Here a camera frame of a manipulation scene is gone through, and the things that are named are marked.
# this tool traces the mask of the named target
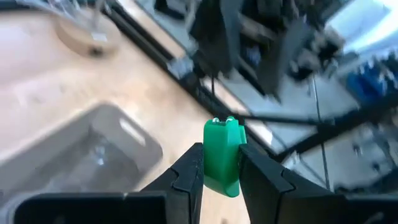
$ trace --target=wooden surface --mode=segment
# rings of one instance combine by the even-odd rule
[[[174,55],[183,54],[132,1],[122,3]],[[210,114],[127,39],[110,58],[84,58],[57,39],[50,16],[26,11],[2,12],[0,32],[0,163],[100,101],[118,105],[162,146],[162,162],[141,187],[202,141]],[[246,110],[221,87],[218,94]],[[270,140],[264,126],[251,125]],[[201,223],[249,223],[242,196],[205,187]]]

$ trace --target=green object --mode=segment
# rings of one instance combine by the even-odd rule
[[[229,117],[208,120],[203,133],[205,185],[228,197],[239,195],[239,145],[246,144],[244,126]]]

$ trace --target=floor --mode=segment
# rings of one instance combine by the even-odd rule
[[[192,50],[195,48],[195,43],[192,42],[188,37],[186,24],[176,22],[173,19],[154,12],[154,0],[136,0],[136,2],[186,49]],[[380,46],[385,46],[386,44],[391,43],[395,39],[395,36],[398,36],[398,32],[397,34],[395,34],[395,32],[386,34],[389,36],[388,42],[377,43],[375,38],[372,39],[368,37],[368,43],[370,40],[373,40],[372,46],[365,46],[363,44],[364,41],[360,42],[361,38],[363,39],[365,34],[372,33],[370,31],[373,29],[380,31],[380,24],[383,26],[383,24],[386,23],[386,18],[391,19],[391,12],[396,12],[393,10],[395,9],[395,7],[393,7],[395,4],[391,2],[390,4],[387,4],[381,0],[365,0],[354,2],[354,4],[362,5],[364,3],[366,3],[366,7],[361,11],[361,13],[357,14],[358,17],[363,14],[362,12],[366,12],[370,9],[373,10],[375,17],[369,21],[364,21],[362,19],[362,21],[357,24],[358,30],[360,30],[363,35],[357,34],[354,36],[350,32],[345,32],[347,28],[342,24],[346,24],[346,22],[343,20],[347,18],[344,17],[333,18],[329,25],[337,30],[340,30],[342,35],[350,40],[349,46],[351,46],[351,48],[357,45],[357,47],[362,47],[362,50],[369,50],[370,47],[372,47],[370,49],[375,50]],[[317,107],[312,83],[296,85],[290,80],[286,80],[282,89],[282,94],[280,96],[282,99],[282,104],[279,104],[272,99],[261,96],[251,87],[247,81],[240,76],[237,76],[233,80],[225,80],[221,78],[220,81],[232,94],[237,96],[237,98],[243,102],[249,111],[254,114],[275,113],[289,116],[305,116],[311,118],[317,117]],[[357,107],[356,101],[345,90],[345,88],[341,86],[338,79],[332,78],[329,80],[322,77],[316,77],[315,81],[317,84],[321,116],[341,114]],[[286,145],[292,145],[300,139],[305,138],[313,131],[311,128],[281,126],[278,124],[267,124],[267,127],[273,132],[271,145],[275,151],[282,151]],[[382,157],[378,149],[375,148],[367,151],[363,157],[358,157],[352,150],[353,141],[359,139],[359,130],[363,132],[364,129],[366,129],[366,127],[361,127],[347,135],[340,136],[333,142],[326,144],[325,151],[329,174],[328,176],[332,189],[335,184],[345,184],[350,186],[369,182],[380,176],[381,173],[376,172],[370,166],[373,160]],[[283,139],[284,143],[281,144],[281,142],[278,141],[278,138]],[[297,162],[296,160],[291,159],[290,161],[287,161],[286,164],[289,167],[294,167],[295,170],[297,170],[306,178],[325,186],[325,171],[321,150],[315,149],[312,152],[306,153],[302,157],[302,161],[305,163]],[[311,167],[316,174],[309,170],[307,168],[308,166]]]

